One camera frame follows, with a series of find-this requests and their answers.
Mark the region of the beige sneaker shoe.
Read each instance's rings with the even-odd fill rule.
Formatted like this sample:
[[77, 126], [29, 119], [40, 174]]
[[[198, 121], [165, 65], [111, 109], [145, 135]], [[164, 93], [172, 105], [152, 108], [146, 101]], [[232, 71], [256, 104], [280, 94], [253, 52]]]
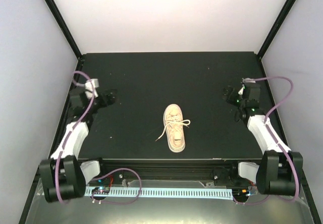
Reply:
[[[171, 104], [165, 109], [163, 121], [171, 117], [177, 117], [180, 121], [183, 120], [181, 108], [177, 104]], [[169, 149], [172, 152], [179, 153], [184, 150], [185, 137], [183, 126], [169, 125], [166, 130], [166, 136]]]

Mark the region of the white shoelace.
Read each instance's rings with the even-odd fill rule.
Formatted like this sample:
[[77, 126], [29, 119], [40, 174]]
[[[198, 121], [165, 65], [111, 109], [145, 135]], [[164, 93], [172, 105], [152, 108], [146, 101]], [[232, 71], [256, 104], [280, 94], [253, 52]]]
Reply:
[[190, 120], [181, 120], [180, 121], [179, 118], [177, 118], [177, 117], [171, 117], [171, 118], [164, 120], [164, 130], [163, 130], [162, 134], [156, 139], [156, 141], [158, 141], [165, 134], [167, 127], [171, 124], [173, 124], [174, 126], [189, 127], [189, 125], [191, 124], [191, 121]]

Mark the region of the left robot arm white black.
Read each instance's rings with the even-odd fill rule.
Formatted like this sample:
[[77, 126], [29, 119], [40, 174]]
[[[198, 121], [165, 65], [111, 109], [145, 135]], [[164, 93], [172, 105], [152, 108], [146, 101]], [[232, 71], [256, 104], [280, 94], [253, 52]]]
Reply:
[[83, 197], [86, 185], [92, 179], [97, 183], [107, 180], [109, 172], [100, 166], [99, 158], [80, 163], [78, 156], [98, 110], [114, 104], [116, 100], [116, 89], [98, 89], [95, 97], [84, 88], [69, 92], [70, 106], [64, 136], [50, 158], [39, 164], [43, 193], [48, 203]]

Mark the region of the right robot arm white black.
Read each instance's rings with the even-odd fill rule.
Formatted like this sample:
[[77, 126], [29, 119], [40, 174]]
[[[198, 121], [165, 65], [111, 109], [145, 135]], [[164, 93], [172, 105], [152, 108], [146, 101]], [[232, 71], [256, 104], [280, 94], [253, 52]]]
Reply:
[[296, 198], [300, 192], [303, 157], [292, 151], [274, 130], [260, 107], [260, 92], [261, 86], [255, 81], [243, 82], [240, 89], [227, 86], [223, 90], [223, 99], [237, 108], [235, 120], [244, 123], [262, 152], [260, 164], [240, 162], [230, 171], [230, 181], [242, 185], [250, 180], [261, 194]]

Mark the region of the left small circuit board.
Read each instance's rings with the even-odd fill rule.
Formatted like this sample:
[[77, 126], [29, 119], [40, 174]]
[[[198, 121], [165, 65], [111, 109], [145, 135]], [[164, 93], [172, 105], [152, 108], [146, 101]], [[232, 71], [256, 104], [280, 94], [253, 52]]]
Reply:
[[93, 190], [91, 191], [92, 194], [103, 194], [103, 195], [107, 195], [110, 192], [110, 187], [95, 187], [93, 188]]

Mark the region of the small circuit board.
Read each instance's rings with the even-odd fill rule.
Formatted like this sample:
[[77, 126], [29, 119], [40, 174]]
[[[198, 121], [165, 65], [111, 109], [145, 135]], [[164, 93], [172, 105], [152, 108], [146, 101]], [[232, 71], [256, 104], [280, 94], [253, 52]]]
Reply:
[[103, 195], [107, 195], [110, 192], [110, 187], [95, 187], [93, 188], [93, 190], [91, 191], [92, 194], [103, 194]]
[[242, 189], [239, 191], [238, 196], [252, 196], [257, 194], [258, 194], [257, 189]]

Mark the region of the right small circuit board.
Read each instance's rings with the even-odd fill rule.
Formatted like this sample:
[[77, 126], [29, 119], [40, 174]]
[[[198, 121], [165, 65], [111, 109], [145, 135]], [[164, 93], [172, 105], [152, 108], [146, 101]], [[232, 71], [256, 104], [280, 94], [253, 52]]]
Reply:
[[257, 194], [258, 194], [257, 189], [242, 189], [239, 191], [238, 196], [252, 196]]

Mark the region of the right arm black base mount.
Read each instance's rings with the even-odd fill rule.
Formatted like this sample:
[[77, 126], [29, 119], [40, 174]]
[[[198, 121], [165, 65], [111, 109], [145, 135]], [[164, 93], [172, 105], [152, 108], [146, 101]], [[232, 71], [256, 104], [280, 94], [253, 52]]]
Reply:
[[211, 175], [216, 185], [234, 187], [256, 186], [255, 182], [240, 177], [236, 168], [216, 167], [212, 170]]

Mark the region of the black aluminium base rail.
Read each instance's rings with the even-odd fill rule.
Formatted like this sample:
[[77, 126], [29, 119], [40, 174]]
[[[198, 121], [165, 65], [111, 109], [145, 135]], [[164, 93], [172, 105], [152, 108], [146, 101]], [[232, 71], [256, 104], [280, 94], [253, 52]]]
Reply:
[[221, 159], [100, 159], [99, 176], [111, 175], [114, 180], [134, 177], [125, 168], [134, 170], [143, 180], [213, 180], [216, 167], [236, 168], [238, 163]]

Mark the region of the left black frame post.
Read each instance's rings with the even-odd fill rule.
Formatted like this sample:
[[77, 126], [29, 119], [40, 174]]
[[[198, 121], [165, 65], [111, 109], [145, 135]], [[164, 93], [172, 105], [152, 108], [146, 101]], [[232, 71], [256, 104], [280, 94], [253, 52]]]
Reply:
[[57, 4], [55, 3], [55, 0], [44, 0], [47, 7], [49, 8], [51, 14], [53, 15], [55, 21], [57, 22], [60, 30], [62, 31], [65, 39], [67, 40], [70, 48], [72, 49], [74, 55], [79, 60], [82, 58], [82, 53], [75, 41], [75, 39], [72, 36], [72, 33], [70, 32]]

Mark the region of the black frame post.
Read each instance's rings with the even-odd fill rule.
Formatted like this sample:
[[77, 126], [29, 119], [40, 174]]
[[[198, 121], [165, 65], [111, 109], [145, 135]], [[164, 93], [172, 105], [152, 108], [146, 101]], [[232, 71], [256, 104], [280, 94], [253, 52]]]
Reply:
[[57, 4], [55, 3], [55, 0], [44, 0], [47, 7], [49, 8], [51, 14], [53, 15], [55, 21], [57, 22], [60, 30], [62, 31], [65, 39], [67, 40], [70, 48], [72, 49], [74, 55], [79, 60], [82, 58], [82, 53], [75, 41], [75, 39], [72, 36], [72, 33], [70, 32]]
[[293, 8], [295, 2], [297, 0], [286, 0], [284, 5], [282, 6], [278, 16], [275, 19], [275, 22], [273, 23], [268, 35], [266, 36], [262, 46], [260, 47], [260, 50], [257, 53], [257, 58], [261, 60], [267, 50], [269, 49], [272, 41], [274, 40], [275, 36], [277, 35], [279, 29], [281, 28], [283, 22], [287, 18], [290, 10]]

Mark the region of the right black frame post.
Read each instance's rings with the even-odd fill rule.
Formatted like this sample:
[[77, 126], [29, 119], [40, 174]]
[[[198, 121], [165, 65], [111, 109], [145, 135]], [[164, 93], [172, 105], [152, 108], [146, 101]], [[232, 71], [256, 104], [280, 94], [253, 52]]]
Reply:
[[260, 50], [257, 53], [257, 58], [261, 60], [267, 50], [269, 49], [272, 41], [274, 40], [275, 36], [277, 35], [279, 29], [281, 28], [283, 22], [287, 18], [290, 10], [293, 8], [295, 2], [297, 0], [286, 0], [284, 5], [282, 6], [278, 16], [275, 19], [275, 22], [273, 23], [268, 35], [266, 36], [262, 46], [260, 47]]

